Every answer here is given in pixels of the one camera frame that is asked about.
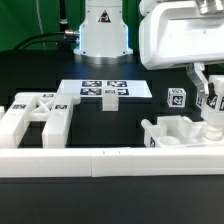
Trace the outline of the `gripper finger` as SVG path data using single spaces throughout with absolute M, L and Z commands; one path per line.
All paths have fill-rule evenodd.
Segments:
M 201 99 L 208 96 L 208 81 L 203 74 L 204 70 L 205 66 L 203 63 L 192 63 L 186 67 L 187 75 L 197 87 L 197 93 Z

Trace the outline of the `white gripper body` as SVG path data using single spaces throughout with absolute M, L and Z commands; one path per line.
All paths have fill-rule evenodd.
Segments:
M 224 61 L 224 0 L 141 0 L 139 10 L 148 70 Z

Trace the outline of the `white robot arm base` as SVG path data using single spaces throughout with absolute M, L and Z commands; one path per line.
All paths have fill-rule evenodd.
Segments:
M 128 62 L 128 26 L 122 18 L 123 0 L 85 0 L 85 19 L 79 26 L 75 59 L 91 64 Z

